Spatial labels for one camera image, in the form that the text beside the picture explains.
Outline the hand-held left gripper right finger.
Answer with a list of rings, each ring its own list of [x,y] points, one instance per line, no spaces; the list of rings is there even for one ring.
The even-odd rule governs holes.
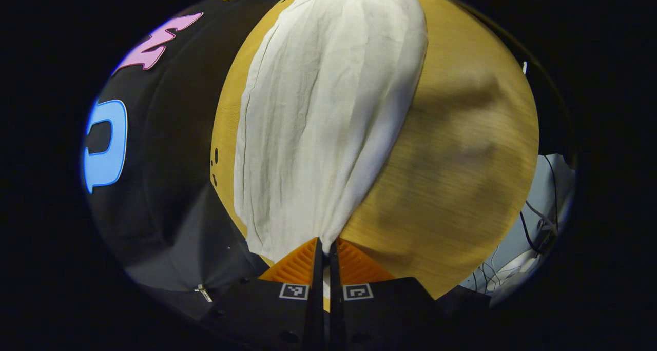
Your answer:
[[[348,240],[330,250],[333,350],[431,350],[450,319],[413,277],[397,278]]]

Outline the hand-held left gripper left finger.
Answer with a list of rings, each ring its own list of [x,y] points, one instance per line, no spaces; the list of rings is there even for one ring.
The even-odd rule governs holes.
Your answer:
[[[314,237],[220,294],[203,325],[242,350],[324,350],[323,253]]]

